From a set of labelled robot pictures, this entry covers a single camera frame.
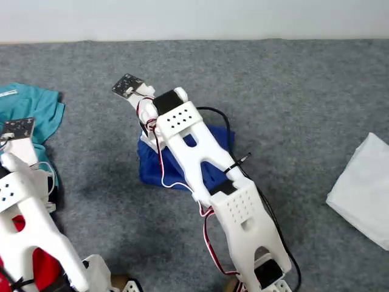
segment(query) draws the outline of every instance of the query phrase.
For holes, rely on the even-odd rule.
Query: gray carpet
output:
[[[246,170],[301,266],[301,291],[388,291],[388,253],[325,204],[369,131],[389,142],[388,56],[389,40],[25,44],[0,46],[0,84],[63,93],[63,123],[46,143],[64,189],[58,224],[81,257],[101,254],[145,292],[221,291],[226,278],[191,196],[138,179],[136,115],[111,93],[126,72],[157,93],[182,86],[195,105],[230,117],[236,155],[253,153]],[[223,125],[211,113],[204,119]]]

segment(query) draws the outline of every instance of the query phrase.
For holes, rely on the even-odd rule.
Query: white label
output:
[[[11,94],[18,94],[18,91],[16,89],[13,89],[13,90],[10,90],[10,91],[6,91],[6,92],[3,92],[3,93],[0,93],[0,97],[10,96]]]

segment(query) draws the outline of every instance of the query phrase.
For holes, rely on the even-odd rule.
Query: teal cloth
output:
[[[2,93],[17,90],[17,94],[1,96]],[[0,131],[7,120],[35,118],[32,142],[39,161],[49,162],[42,145],[61,124],[65,105],[58,102],[59,92],[39,87],[12,83],[0,86]]]

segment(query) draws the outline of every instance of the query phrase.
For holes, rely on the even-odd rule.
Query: blue cloth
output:
[[[16,94],[1,96],[16,90]],[[65,105],[58,102],[59,92],[34,86],[12,83],[0,87],[0,131],[7,120],[35,118],[32,142],[39,161],[47,161],[42,145],[61,124]]]
[[[218,141],[219,145],[228,150],[227,145],[227,130],[223,127],[216,127],[212,125],[207,125],[208,129]],[[235,133],[231,132],[231,142],[233,144],[233,140],[235,137]],[[195,146],[196,142],[191,136],[187,136],[184,138],[188,146]],[[162,172],[159,167],[159,159],[157,153],[151,149],[146,143],[139,139],[138,141],[138,155],[139,155],[139,178],[142,182],[146,184],[153,184],[155,186],[162,186],[161,184],[161,175]],[[166,185],[170,185],[175,182],[186,183],[184,180],[184,172],[180,168],[178,162],[175,160],[171,151],[165,147],[162,150],[162,158],[164,160],[164,169],[165,169],[165,177],[164,183]],[[227,180],[226,175],[217,169],[215,166],[211,165],[208,162],[203,162],[201,164],[201,172],[204,185],[208,190],[212,190],[214,187],[223,183]],[[183,186],[174,186],[174,189],[182,189],[187,190]]]

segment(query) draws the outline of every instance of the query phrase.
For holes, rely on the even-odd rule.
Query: brown object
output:
[[[227,282],[227,285],[224,287],[224,292],[235,292],[238,286],[238,279],[236,277],[231,277]]]
[[[120,291],[123,291],[129,278],[129,275],[111,275],[112,287],[118,288]]]

